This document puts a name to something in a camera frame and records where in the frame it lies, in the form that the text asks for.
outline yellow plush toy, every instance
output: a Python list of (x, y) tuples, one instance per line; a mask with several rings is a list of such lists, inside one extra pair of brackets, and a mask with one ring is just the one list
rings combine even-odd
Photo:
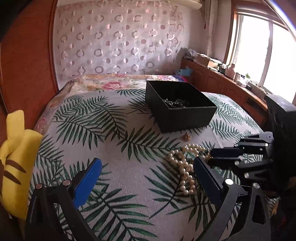
[(25, 130), (24, 112), (17, 110), (6, 118), (7, 140), (0, 148), (0, 201), (10, 214), (26, 219), (32, 171), (42, 139), (33, 130)]

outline curtain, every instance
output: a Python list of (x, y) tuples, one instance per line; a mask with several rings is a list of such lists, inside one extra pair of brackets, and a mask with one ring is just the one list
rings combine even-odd
[(206, 55), (213, 55), (213, 34), (216, 28), (218, 0), (205, 0), (205, 28), (207, 30)]

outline bed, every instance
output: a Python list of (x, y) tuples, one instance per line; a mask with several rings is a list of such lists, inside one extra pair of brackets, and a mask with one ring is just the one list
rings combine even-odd
[[(101, 159), (102, 173), (79, 210), (102, 240), (196, 240), (215, 213), (215, 206), (197, 186), (184, 196), (175, 166), (166, 161), (170, 150), (188, 144), (186, 131), (160, 133), (145, 104), (147, 80), (178, 81), (159, 75), (86, 75), (69, 81), (47, 105), (35, 126), (43, 134), (30, 183), (29, 200), (37, 183), (58, 185)], [(262, 132), (255, 121), (230, 98), (205, 93), (217, 105), (210, 124), (187, 130), (205, 148), (232, 146), (241, 136)], [(246, 162), (259, 155), (244, 155)], [(217, 169), (224, 178), (239, 179)], [(272, 214), (276, 199), (266, 199)], [(56, 205), (70, 239), (71, 230)], [(223, 234), (236, 220), (233, 210)]]

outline window frame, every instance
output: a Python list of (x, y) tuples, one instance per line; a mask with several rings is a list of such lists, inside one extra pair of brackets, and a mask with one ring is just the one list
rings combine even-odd
[[(249, 13), (237, 14), (238, 6), (251, 7), (253, 9), (257, 9), (259, 11), (261, 10), (267, 14), (270, 14), (271, 17), (268, 18), (268, 16), (266, 14), (262, 14), (262, 16), (260, 16), (260, 13), (258, 13), (258, 15), (253, 15), (253, 14), (249, 14)], [(262, 76), (261, 76), (261, 79), (260, 79), (259, 83), (257, 84), (257, 86), (261, 87), (262, 89), (264, 89), (266, 92), (269, 92), (269, 93), (271, 93), (271, 91), (269, 91), (267, 88), (265, 88), (263, 86), (263, 84), (266, 79), (267, 72), (269, 69), (270, 60), (271, 60), (272, 44), (273, 44), (273, 24), (276, 24), (276, 25), (286, 29), (287, 31), (289, 31), (289, 29), (286, 27), (286, 25), (280, 19), (277, 19), (275, 21), (274, 17), (272, 17), (274, 14), (275, 14), (275, 12), (266, 5), (254, 3), (254, 2), (248, 2), (248, 1), (232, 0), (231, 1), (231, 18), (230, 18), (228, 41), (227, 41), (225, 56), (223, 59), (223, 63), (226, 63), (226, 65), (229, 65), (231, 63), (234, 63), (234, 64), (236, 63), (237, 54), (239, 51), (239, 45), (240, 45), (240, 39), (241, 39), (240, 35), (241, 35), (242, 22), (243, 22), (244, 15), (268, 21), (270, 34), (269, 34), (267, 54), (266, 54), (266, 58), (265, 58), (265, 65), (263, 68)], [(294, 105), (296, 105), (296, 93), (295, 93), (292, 103)]]

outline pearl necklace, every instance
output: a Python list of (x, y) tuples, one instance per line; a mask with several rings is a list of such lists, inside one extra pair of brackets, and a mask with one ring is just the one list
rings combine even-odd
[[(200, 157), (202, 160), (207, 161), (210, 159), (210, 149), (206, 149), (198, 144), (187, 144), (181, 148), (181, 150), (171, 150), (169, 154), (166, 156), (166, 160), (173, 165), (179, 167), (179, 172), (181, 175), (182, 181), (180, 182), (180, 191), (183, 192), (184, 196), (194, 194), (196, 189), (195, 183), (192, 174), (193, 170), (193, 159), (186, 159), (185, 153), (190, 152), (193, 153), (195, 157)], [(189, 184), (189, 190), (186, 189), (186, 183)]]

